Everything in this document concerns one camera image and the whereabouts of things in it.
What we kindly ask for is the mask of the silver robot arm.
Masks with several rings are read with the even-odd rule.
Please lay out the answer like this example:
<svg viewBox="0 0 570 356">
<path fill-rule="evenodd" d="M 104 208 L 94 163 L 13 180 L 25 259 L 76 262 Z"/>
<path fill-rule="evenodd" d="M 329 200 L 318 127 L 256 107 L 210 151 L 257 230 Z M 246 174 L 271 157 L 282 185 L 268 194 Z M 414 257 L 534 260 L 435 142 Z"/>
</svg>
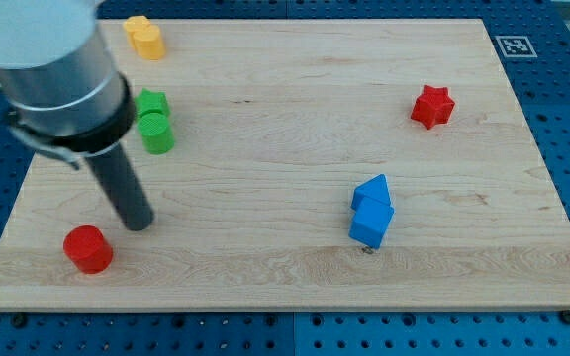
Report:
<svg viewBox="0 0 570 356">
<path fill-rule="evenodd" d="M 96 0 L 0 0 L 6 124 L 33 151 L 75 166 L 115 148 L 135 117 Z"/>
</svg>

